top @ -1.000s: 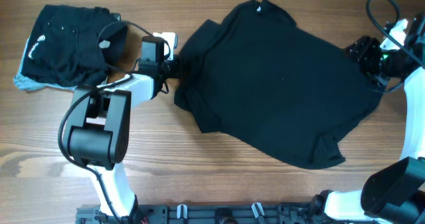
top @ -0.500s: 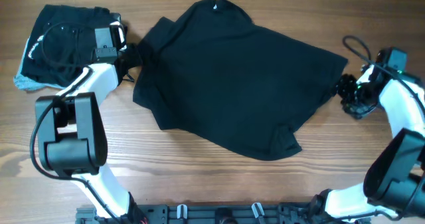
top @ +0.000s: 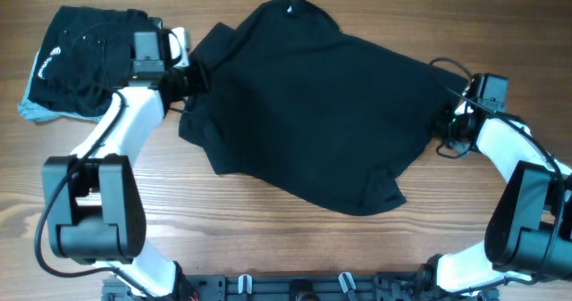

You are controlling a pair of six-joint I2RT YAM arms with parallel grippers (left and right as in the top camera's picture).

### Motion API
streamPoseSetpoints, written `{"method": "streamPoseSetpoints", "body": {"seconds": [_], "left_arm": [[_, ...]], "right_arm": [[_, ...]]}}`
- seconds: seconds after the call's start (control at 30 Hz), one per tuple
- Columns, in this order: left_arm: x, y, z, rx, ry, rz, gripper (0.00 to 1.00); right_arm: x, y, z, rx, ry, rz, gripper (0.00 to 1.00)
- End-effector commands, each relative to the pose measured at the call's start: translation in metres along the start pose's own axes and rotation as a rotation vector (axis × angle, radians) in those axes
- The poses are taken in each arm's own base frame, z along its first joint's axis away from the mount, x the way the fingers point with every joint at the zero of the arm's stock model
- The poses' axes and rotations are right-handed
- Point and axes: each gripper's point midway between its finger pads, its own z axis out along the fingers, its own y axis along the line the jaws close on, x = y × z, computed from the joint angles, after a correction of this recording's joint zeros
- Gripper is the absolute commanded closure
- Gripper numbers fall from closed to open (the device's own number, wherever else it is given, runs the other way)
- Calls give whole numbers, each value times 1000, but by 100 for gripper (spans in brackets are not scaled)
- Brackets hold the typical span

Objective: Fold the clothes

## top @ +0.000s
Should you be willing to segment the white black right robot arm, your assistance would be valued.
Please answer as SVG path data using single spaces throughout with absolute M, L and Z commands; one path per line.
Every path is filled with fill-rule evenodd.
M 484 240 L 436 255 L 416 275 L 416 293 L 463 299 L 517 282 L 571 279 L 571 170 L 543 150 L 526 123 L 507 113 L 451 109 L 431 121 L 445 146 L 489 158 L 507 182 Z

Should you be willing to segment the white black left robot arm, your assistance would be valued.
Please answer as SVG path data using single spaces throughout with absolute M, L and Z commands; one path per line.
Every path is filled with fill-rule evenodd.
M 132 165 L 171 103 L 195 94 L 193 70 L 138 71 L 70 155 L 43 166 L 45 207 L 34 254 L 45 272 L 75 279 L 112 274 L 140 300 L 198 300 L 181 266 L 146 238 L 147 220 Z

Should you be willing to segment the black t-shirt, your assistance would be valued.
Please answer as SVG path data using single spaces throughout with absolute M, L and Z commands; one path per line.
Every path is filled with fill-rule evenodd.
M 398 177 L 467 82 L 341 31 L 307 0 L 271 0 L 216 24 L 192 53 L 179 134 L 218 174 L 242 173 L 336 212 L 406 201 Z

